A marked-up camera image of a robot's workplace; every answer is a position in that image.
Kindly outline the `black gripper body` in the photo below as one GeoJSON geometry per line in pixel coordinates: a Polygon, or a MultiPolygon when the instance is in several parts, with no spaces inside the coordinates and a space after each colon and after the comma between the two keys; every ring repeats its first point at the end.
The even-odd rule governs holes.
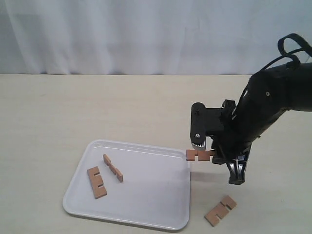
{"type": "Polygon", "coordinates": [[[288,108],[272,97],[244,97],[238,105],[225,100],[224,107],[211,109],[213,163],[234,159],[247,161],[252,143],[288,108]]]}

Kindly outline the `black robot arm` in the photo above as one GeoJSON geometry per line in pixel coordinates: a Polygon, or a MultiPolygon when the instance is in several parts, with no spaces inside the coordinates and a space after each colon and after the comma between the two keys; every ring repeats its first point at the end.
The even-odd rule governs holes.
{"type": "Polygon", "coordinates": [[[213,163],[226,163],[229,183],[245,181],[245,170],[252,143],[289,110],[312,110],[312,65],[286,65],[252,75],[246,94],[235,110],[222,117],[224,131],[213,139],[217,155],[213,163]]]}

